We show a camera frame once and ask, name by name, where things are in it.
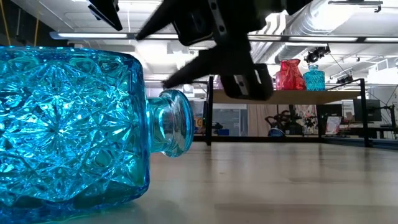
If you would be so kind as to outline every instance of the wooden table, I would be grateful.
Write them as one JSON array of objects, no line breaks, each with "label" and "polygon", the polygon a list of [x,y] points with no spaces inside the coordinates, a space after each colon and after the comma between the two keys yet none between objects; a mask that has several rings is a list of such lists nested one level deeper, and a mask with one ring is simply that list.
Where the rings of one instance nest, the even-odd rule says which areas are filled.
[{"label": "wooden table", "polygon": [[398,153],[327,144],[194,143],[152,156],[135,202],[72,224],[375,224],[398,220]]},{"label": "wooden table", "polygon": [[357,98],[359,91],[303,91],[279,90],[267,101],[238,100],[229,98],[224,90],[214,90],[213,103],[237,103],[255,105],[324,105],[339,100]]}]

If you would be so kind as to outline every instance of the black metal frame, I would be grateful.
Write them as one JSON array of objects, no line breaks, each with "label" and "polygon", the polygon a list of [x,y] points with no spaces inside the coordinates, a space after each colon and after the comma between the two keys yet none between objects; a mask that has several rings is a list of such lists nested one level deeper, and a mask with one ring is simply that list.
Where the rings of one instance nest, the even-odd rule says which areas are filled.
[{"label": "black metal frame", "polygon": [[[208,146],[211,146],[211,142],[319,142],[319,143],[328,143],[328,144],[342,144],[347,146],[364,146],[364,147],[373,147],[371,141],[369,139],[369,128],[368,128],[368,113],[366,107],[366,89],[365,89],[365,80],[363,78],[359,78],[350,82],[346,82],[344,84],[334,86],[333,88],[327,89],[327,91],[334,90],[336,88],[345,86],[350,83],[359,82],[360,87],[360,97],[361,97],[361,107],[362,107],[362,119],[363,119],[363,130],[364,130],[364,139],[350,139],[350,138],[326,138],[322,136],[322,123],[319,122],[321,120],[320,113],[317,111],[318,117],[318,137],[317,138],[270,138],[270,137],[213,137],[211,132],[211,125],[213,123],[213,81],[214,78],[210,77],[208,86],[207,86],[207,110],[206,110],[206,134],[204,136],[204,140]],[[203,138],[195,138],[196,141],[202,141]]]},{"label": "black metal frame", "polygon": [[207,84],[207,100],[206,100],[206,135],[205,135],[205,141],[208,146],[211,146],[211,132],[212,132],[212,124],[213,124],[213,89],[214,85],[214,77],[210,76],[209,77],[209,82]]}]

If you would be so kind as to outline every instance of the ceiling light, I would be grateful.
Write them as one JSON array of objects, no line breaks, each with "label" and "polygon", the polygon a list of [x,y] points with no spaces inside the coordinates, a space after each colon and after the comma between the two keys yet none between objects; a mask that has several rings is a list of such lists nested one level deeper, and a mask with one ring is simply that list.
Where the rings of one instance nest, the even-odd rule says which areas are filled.
[{"label": "ceiling light", "polygon": [[205,46],[192,46],[188,48],[189,50],[207,50],[209,49],[209,47],[205,47]]},{"label": "ceiling light", "polygon": [[199,97],[187,97],[188,100],[195,100],[195,101],[206,101],[204,98]]},{"label": "ceiling light", "polygon": [[248,35],[250,41],[280,41],[281,36],[272,35]]},{"label": "ceiling light", "polygon": [[365,42],[398,42],[398,37],[368,37]]},{"label": "ceiling light", "polygon": [[328,4],[335,5],[359,5],[359,6],[379,6],[382,1],[329,1]]},{"label": "ceiling light", "polygon": [[319,41],[319,42],[355,42],[357,37],[289,37],[291,41]]},{"label": "ceiling light", "polygon": [[[72,0],[73,2],[88,2],[88,0]],[[162,1],[156,1],[156,0],[119,0],[119,4],[160,4]]]},{"label": "ceiling light", "polygon": [[322,43],[300,43],[300,42],[288,42],[286,46],[304,46],[304,47],[326,47],[328,44]]},{"label": "ceiling light", "polygon": [[65,39],[126,39],[127,34],[56,33]]},{"label": "ceiling light", "polygon": [[162,83],[162,81],[158,81],[158,80],[145,80],[145,83]]},{"label": "ceiling light", "polygon": [[152,40],[178,40],[177,34],[152,34],[147,37]]}]

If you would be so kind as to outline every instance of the blue glass bottle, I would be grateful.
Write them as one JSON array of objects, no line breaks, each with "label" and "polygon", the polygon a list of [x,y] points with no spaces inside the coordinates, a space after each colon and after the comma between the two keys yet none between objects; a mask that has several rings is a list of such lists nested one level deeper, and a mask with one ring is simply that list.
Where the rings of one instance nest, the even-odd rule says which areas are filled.
[{"label": "blue glass bottle", "polygon": [[325,87],[325,72],[318,70],[318,65],[308,66],[309,72],[304,74],[305,84],[307,90],[310,91],[323,91]]},{"label": "blue glass bottle", "polygon": [[149,155],[193,141],[185,95],[146,98],[142,67],[90,49],[0,48],[0,223],[118,205],[149,186]]}]

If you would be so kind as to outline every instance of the robotic arm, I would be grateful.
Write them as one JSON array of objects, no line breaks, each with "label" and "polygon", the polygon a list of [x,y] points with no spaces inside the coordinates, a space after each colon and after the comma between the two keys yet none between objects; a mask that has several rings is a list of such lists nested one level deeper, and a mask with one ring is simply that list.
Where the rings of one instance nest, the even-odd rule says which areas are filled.
[{"label": "robotic arm", "polygon": [[[117,15],[118,0],[88,0],[92,13],[116,30],[122,26]],[[213,39],[216,46],[199,56],[164,82],[165,88],[192,83],[218,74],[231,98],[267,100],[273,83],[266,64],[251,58],[248,32],[262,29],[265,17],[286,10],[293,14],[312,0],[164,0],[136,35],[142,40],[173,24],[181,44],[189,46]]]}]

